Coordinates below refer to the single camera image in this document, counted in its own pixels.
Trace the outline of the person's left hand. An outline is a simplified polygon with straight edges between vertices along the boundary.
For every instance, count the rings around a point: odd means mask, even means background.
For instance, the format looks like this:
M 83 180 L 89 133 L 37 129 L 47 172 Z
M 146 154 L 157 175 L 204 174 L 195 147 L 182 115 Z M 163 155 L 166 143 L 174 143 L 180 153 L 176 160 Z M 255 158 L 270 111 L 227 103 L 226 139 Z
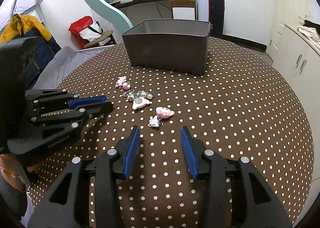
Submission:
M 37 171 L 40 164 L 23 167 L 13 154 L 1 154 L 1 194 L 26 192 L 31 183 L 31 173 Z

